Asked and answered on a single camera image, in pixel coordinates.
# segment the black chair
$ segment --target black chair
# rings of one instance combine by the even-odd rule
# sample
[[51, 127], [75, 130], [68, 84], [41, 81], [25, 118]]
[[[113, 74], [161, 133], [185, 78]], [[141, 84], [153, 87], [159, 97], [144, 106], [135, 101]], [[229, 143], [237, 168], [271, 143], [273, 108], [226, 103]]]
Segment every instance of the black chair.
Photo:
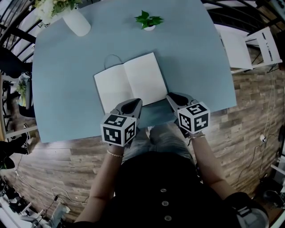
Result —
[[0, 47], [0, 70], [12, 78], [18, 78], [22, 73], [32, 75], [32, 63], [24, 63], [11, 51]]

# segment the person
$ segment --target person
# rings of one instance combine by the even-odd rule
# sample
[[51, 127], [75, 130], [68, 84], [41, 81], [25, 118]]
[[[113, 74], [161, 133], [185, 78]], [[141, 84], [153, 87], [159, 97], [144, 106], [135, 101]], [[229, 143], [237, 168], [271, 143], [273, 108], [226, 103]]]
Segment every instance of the person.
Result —
[[20, 137], [10, 142], [0, 141], [0, 169], [13, 169], [15, 164], [10, 159], [10, 156], [14, 153], [28, 155], [26, 141], [30, 138], [28, 133], [23, 133]]
[[268, 227], [266, 211], [227, 183], [203, 133], [191, 135], [201, 183], [188, 147], [172, 129], [156, 126], [149, 138], [141, 130], [126, 151], [109, 146], [72, 227]]

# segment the blank page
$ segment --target blank page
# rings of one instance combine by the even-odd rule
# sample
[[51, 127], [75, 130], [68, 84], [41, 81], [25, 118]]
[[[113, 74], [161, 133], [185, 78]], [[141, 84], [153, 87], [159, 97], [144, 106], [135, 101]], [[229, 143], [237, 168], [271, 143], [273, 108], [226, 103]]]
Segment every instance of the blank page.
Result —
[[123, 65], [113, 66], [94, 76], [105, 113], [119, 103], [134, 98]]
[[165, 87], [155, 55], [150, 53], [124, 64], [135, 98], [148, 105], [166, 98]]

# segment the small white pot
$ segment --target small white pot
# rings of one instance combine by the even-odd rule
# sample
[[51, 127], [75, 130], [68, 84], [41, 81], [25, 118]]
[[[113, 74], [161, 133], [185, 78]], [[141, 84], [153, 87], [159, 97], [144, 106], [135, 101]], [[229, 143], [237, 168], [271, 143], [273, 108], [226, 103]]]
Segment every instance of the small white pot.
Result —
[[144, 30], [146, 30], [146, 31], [152, 31], [154, 29], [155, 29], [155, 25], [153, 25], [151, 27], [144, 28]]
[[91, 30], [89, 22], [76, 9], [66, 12], [62, 18], [67, 26], [79, 37], [85, 36]]

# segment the white flowers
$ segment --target white flowers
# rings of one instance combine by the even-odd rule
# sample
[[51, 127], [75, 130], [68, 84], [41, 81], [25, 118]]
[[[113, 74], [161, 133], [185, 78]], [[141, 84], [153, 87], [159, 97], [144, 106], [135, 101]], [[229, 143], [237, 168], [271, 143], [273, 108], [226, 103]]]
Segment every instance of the white flowers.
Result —
[[41, 1], [40, 6], [35, 9], [35, 15], [40, 17], [44, 24], [49, 24], [52, 20], [53, 7], [53, 0]]

